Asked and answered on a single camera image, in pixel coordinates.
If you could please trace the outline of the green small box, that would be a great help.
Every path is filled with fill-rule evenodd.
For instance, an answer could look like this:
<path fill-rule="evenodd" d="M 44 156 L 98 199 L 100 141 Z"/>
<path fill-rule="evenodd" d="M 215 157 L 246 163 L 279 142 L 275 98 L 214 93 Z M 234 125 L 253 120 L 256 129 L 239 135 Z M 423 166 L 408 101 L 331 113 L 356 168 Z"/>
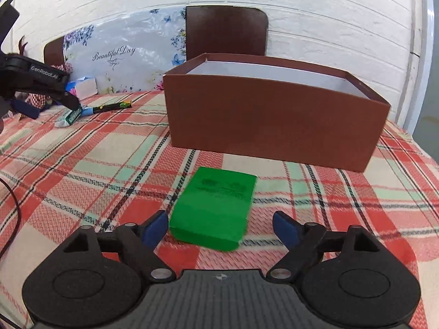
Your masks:
<path fill-rule="evenodd" d="M 182 242 L 223 252 L 246 234 L 257 176 L 200 167 L 179 196 L 170 232 Z"/>

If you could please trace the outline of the blue tissue pack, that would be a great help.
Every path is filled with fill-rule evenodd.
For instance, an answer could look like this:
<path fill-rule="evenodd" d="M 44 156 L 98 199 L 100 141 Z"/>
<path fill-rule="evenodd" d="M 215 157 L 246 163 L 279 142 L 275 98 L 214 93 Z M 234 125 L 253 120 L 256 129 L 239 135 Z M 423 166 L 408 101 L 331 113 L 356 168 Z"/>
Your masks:
<path fill-rule="evenodd" d="M 71 81 L 66 86 L 66 91 L 76 96 L 78 100 L 84 100 L 98 94 L 95 78 L 84 77 Z"/>

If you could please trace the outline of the green white gum pack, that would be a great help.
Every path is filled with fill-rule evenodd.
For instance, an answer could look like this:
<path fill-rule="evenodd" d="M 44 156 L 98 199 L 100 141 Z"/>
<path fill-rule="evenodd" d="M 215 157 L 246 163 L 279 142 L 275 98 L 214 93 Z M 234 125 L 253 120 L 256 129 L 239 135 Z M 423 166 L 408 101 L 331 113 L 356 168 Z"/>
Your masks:
<path fill-rule="evenodd" d="M 79 107 L 79 109 L 75 111 L 68 111 L 64 115 L 62 115 L 55 123 L 54 126 L 56 128 L 65 128 L 71 126 L 76 122 L 77 119 L 80 118 L 83 109 Z"/>

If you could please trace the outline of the red checkered cloth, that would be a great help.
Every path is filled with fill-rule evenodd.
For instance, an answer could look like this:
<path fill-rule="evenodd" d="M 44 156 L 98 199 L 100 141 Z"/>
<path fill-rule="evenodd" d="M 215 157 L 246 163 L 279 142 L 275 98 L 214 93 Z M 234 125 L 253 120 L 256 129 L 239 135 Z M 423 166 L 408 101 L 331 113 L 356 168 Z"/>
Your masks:
<path fill-rule="evenodd" d="M 45 108 L 48 101 L 48 97 L 42 94 L 30 93 L 28 94 L 25 102 L 39 110 Z"/>

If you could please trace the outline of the floral plastic pillow bag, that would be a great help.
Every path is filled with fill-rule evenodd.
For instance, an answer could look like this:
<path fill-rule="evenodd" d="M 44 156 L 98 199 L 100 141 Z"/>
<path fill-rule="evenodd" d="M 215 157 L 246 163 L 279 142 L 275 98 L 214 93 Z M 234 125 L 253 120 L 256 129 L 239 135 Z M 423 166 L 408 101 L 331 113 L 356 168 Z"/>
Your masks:
<path fill-rule="evenodd" d="M 140 10 L 64 35 L 71 80 L 93 78 L 100 93 L 163 88 L 163 75 L 186 61 L 186 7 Z"/>

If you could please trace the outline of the dark brown wooden headboard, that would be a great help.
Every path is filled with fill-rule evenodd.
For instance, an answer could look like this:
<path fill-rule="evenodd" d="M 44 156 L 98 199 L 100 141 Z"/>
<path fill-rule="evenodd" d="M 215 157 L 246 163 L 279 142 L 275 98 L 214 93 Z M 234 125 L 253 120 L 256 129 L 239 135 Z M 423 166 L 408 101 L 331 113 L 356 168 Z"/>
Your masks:
<path fill-rule="evenodd" d="M 227 5 L 186 7 L 186 61 L 203 53 L 266 53 L 269 20 L 259 9 Z M 64 36 L 43 49 L 49 65 L 65 65 Z"/>

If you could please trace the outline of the plaid red green bedsheet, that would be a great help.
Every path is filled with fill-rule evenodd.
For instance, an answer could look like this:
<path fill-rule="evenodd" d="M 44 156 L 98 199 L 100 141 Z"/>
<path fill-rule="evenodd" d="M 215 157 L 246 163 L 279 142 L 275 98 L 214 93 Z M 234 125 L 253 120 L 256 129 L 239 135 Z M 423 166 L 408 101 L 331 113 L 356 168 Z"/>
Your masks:
<path fill-rule="evenodd" d="M 130 109 L 56 128 L 64 108 L 14 116 L 1 133 L 1 312 L 30 326 L 27 275 L 78 226 L 110 230 L 171 210 L 199 167 L 257 176 L 247 234 L 234 252 L 166 237 L 158 255 L 174 270 L 268 270 L 285 253 L 272 230 L 282 211 L 330 230 L 358 224 L 415 274 L 422 299 L 413 328 L 438 327 L 438 165 L 387 122 L 362 173 L 175 148 L 160 91 L 132 93 Z"/>

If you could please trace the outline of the brown cardboard storage box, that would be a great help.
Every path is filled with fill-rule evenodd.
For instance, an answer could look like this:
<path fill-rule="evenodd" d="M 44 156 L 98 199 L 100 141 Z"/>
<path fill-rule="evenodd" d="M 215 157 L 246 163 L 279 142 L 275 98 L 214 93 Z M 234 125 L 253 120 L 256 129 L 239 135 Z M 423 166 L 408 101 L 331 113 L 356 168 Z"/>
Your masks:
<path fill-rule="evenodd" d="M 355 172 L 391 108 L 347 71 L 267 56 L 203 53 L 163 83 L 175 147 Z"/>

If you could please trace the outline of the blue black marker pen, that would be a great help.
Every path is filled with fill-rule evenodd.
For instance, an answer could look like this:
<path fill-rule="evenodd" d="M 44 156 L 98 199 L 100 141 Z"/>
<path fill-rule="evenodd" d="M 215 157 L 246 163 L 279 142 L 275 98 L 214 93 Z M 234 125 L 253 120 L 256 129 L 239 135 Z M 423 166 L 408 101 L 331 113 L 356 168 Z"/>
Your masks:
<path fill-rule="evenodd" d="M 119 103 L 102 105 L 102 106 L 87 107 L 87 108 L 82 110 L 81 116 L 87 117 L 87 116 L 90 116 L 93 114 L 100 114 L 100 113 L 108 112 L 108 111 L 119 111 L 119 110 L 123 110 L 123 109 L 130 109 L 131 107 L 132 107 L 131 100 L 123 101 L 123 102 L 119 102 Z"/>

